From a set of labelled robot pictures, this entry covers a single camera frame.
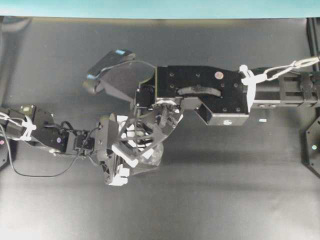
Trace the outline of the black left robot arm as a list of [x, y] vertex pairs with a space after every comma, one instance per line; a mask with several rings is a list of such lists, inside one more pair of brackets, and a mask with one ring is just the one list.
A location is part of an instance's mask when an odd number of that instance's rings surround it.
[[99, 118], [91, 130], [73, 128], [68, 122], [54, 122], [52, 114], [33, 105], [16, 111], [0, 109], [0, 142], [5, 144], [8, 160], [13, 162], [10, 144], [25, 142], [57, 157], [89, 159], [101, 168], [109, 186], [127, 184], [131, 175], [154, 170], [161, 162], [163, 145], [154, 145], [147, 125], [113, 113]]

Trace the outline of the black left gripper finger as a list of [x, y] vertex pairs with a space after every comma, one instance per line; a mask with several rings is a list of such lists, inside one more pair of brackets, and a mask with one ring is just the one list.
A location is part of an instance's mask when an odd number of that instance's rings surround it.
[[123, 143], [114, 143], [111, 149], [116, 155], [123, 158], [131, 168], [135, 168], [138, 165], [139, 160], [137, 156]]
[[128, 145], [150, 145], [153, 140], [140, 123], [128, 123], [128, 116], [117, 116], [119, 140]]

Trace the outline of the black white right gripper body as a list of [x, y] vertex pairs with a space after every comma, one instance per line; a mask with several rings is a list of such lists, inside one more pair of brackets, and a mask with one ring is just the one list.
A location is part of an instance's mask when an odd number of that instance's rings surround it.
[[107, 93], [121, 93], [130, 98], [127, 124], [138, 123], [152, 138], [150, 145], [128, 145], [120, 141], [119, 132], [113, 144], [124, 144], [137, 156], [147, 156], [163, 143], [183, 118], [183, 107], [169, 99], [157, 99], [158, 69], [144, 61], [121, 63], [102, 77]]

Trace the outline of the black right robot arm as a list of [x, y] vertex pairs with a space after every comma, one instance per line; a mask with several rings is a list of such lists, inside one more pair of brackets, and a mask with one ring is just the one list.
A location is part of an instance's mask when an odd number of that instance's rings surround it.
[[317, 107], [320, 73], [306, 71], [318, 59], [289, 65], [238, 70], [212, 66], [151, 66], [127, 61], [97, 75], [99, 87], [129, 97], [133, 109], [112, 150], [131, 160], [149, 158], [193, 110], [208, 126], [239, 126], [254, 108]]

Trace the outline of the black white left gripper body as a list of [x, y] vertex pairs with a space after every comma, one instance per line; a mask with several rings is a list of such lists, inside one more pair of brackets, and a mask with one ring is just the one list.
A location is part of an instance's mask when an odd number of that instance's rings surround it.
[[104, 183], [113, 187], [127, 184], [130, 175], [130, 170], [123, 166], [123, 159], [112, 150], [118, 134], [119, 124], [115, 114], [109, 113], [99, 118], [95, 132], [94, 152], [103, 171]]

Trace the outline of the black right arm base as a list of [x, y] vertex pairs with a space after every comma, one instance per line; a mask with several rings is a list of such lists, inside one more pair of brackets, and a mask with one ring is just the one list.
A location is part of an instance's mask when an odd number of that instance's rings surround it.
[[315, 108], [315, 119], [304, 133], [304, 158], [302, 164], [320, 178], [320, 108]]

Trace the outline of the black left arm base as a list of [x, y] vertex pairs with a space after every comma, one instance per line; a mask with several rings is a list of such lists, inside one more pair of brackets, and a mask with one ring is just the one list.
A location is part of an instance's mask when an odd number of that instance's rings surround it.
[[[15, 161], [17, 156], [18, 143], [14, 140], [8, 139], [11, 149], [12, 161]], [[10, 165], [8, 146], [3, 136], [0, 137], [0, 170]]]

